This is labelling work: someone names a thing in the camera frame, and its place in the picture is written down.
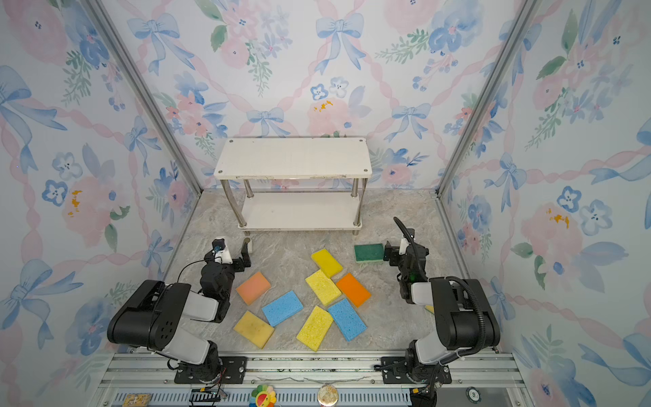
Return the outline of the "green scrub sponge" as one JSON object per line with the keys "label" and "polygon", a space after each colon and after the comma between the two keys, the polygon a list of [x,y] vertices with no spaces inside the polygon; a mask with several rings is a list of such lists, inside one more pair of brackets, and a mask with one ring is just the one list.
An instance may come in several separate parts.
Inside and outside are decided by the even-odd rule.
{"label": "green scrub sponge", "polygon": [[354,257],[357,263],[372,263],[384,261],[384,246],[382,244],[361,244],[354,246]]}

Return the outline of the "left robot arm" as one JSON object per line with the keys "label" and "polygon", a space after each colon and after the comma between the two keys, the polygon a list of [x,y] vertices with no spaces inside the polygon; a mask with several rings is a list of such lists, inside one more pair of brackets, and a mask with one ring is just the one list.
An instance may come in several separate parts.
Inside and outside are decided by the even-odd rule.
{"label": "left robot arm", "polygon": [[117,311],[108,325],[112,344],[143,347],[177,362],[189,380],[213,383],[225,373],[216,343],[197,337],[181,327],[182,319],[221,323],[231,305],[237,273],[251,266],[251,239],[242,242],[232,257],[225,239],[217,238],[201,263],[200,289],[189,283],[147,280]]}

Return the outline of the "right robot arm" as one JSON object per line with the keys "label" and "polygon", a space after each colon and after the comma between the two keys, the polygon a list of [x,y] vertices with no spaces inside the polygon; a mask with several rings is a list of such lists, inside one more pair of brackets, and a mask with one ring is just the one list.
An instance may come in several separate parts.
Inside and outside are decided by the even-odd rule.
{"label": "right robot arm", "polygon": [[493,348],[501,340],[497,318],[481,283],[457,276],[427,276],[428,254],[429,249],[407,241],[384,246],[383,260],[398,268],[401,298],[434,310],[435,330],[412,341],[403,362],[388,362],[380,367],[413,383],[442,383],[449,364]]}

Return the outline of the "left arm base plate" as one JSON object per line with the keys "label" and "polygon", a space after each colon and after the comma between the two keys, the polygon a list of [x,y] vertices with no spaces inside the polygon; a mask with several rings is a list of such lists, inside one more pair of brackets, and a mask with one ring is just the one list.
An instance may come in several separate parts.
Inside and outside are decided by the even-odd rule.
{"label": "left arm base plate", "polygon": [[243,384],[249,359],[245,356],[220,356],[201,365],[182,362],[176,369],[175,384]]}

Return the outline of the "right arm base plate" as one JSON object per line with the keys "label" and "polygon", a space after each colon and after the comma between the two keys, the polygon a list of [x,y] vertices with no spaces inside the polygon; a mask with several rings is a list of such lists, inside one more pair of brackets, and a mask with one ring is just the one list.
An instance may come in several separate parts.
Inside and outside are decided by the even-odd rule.
{"label": "right arm base plate", "polygon": [[374,365],[374,371],[381,373],[384,384],[416,386],[436,384],[438,386],[452,383],[447,366],[422,365],[419,362],[409,361],[405,356],[381,357],[380,362]]}

